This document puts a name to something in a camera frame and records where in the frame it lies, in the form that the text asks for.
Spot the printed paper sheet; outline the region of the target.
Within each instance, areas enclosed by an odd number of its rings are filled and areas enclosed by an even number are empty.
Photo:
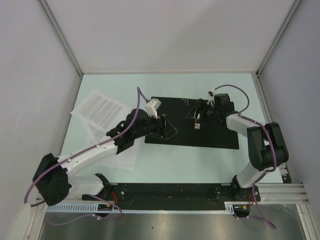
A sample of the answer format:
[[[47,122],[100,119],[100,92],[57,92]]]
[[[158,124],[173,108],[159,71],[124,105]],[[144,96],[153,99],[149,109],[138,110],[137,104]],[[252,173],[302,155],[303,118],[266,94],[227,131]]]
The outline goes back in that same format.
[[[86,124],[107,131],[124,120],[131,109],[125,104],[92,90],[71,112]]]
[[[97,129],[86,122],[82,122],[82,125],[86,131],[86,138],[84,142],[86,145],[92,144],[106,135],[104,131]]]

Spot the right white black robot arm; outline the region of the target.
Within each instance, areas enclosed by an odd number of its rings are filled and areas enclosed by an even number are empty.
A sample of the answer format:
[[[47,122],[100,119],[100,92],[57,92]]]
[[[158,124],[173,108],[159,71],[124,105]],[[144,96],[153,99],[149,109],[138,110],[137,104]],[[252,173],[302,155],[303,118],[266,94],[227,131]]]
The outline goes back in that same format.
[[[230,194],[242,201],[267,174],[289,160],[289,152],[278,123],[261,123],[235,110],[227,93],[214,95],[210,100],[198,99],[186,118],[201,123],[216,123],[247,138],[249,163],[231,181]]]

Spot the black clip folder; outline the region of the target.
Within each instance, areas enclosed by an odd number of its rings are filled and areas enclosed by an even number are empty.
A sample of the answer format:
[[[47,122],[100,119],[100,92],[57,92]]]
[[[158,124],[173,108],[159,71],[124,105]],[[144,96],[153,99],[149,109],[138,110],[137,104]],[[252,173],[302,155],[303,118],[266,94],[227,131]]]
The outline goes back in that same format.
[[[144,140],[146,144],[231,150],[240,148],[238,134],[215,122],[201,123],[200,129],[195,129],[194,120],[186,116],[196,105],[196,99],[175,97],[157,97],[157,99],[161,101],[157,112],[166,114],[169,123],[178,130],[178,133],[168,140],[146,136]]]

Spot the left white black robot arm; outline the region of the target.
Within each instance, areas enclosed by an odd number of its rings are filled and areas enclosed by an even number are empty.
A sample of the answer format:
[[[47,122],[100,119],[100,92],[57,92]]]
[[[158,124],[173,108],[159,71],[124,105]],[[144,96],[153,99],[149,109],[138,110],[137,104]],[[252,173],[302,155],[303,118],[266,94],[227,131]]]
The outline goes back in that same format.
[[[93,164],[116,156],[131,148],[136,139],[153,136],[159,140],[168,140],[178,130],[172,126],[166,114],[149,116],[142,109],[134,109],[108,131],[97,142],[68,155],[45,155],[33,176],[32,186],[36,187],[48,206],[62,202],[71,193],[95,195],[100,200],[110,196],[111,188],[106,178],[96,173],[93,179],[76,182],[73,177]]]

